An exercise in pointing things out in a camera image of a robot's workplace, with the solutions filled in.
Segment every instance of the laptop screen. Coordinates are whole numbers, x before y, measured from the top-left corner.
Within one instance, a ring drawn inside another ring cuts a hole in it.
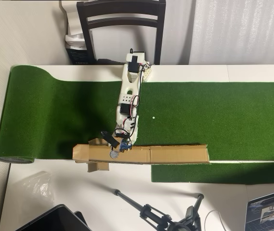
[[[274,193],[248,202],[245,231],[274,231]]]

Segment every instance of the dark wooden chair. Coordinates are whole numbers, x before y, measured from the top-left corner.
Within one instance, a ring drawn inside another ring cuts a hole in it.
[[[77,10],[83,31],[90,64],[122,64],[106,59],[96,61],[90,29],[103,26],[139,25],[156,27],[154,64],[160,64],[162,36],[165,22],[166,0],[96,0],[77,2]],[[112,13],[140,13],[157,16],[157,20],[138,17],[116,17],[88,21],[88,17]]]

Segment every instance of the green turf mat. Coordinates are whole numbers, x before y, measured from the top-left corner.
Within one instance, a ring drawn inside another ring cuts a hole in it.
[[[14,67],[0,160],[71,159],[75,144],[113,131],[120,86]],[[274,160],[274,83],[143,83],[139,115],[137,145],[206,143],[210,160]]]
[[[120,87],[121,82],[59,81],[37,67],[14,67],[0,126],[0,160],[71,159],[77,143],[114,130]]]
[[[274,82],[146,83],[139,129],[137,144],[205,143],[210,160],[273,161]]]
[[[152,182],[269,184],[274,183],[274,163],[155,165]]]

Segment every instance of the tripod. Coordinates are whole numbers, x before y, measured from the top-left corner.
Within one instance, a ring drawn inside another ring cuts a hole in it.
[[[115,190],[114,194],[119,196],[124,201],[129,203],[131,206],[140,211],[140,217],[145,220],[149,225],[151,225],[157,231],[201,231],[201,221],[198,214],[198,209],[200,207],[201,201],[204,198],[203,194],[198,195],[198,199],[195,206],[190,206],[186,211],[186,217],[179,222],[171,221],[172,218],[168,214],[164,214],[159,210],[151,207],[150,205],[140,205],[133,201],[129,197],[125,196],[118,189]],[[162,215],[162,217],[157,216],[151,210],[154,210]],[[152,220],[157,224],[155,226],[147,218]]]

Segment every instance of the clear plastic bag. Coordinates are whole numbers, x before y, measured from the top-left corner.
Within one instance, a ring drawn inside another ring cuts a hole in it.
[[[19,222],[26,224],[54,207],[51,174],[39,172],[18,182]]]

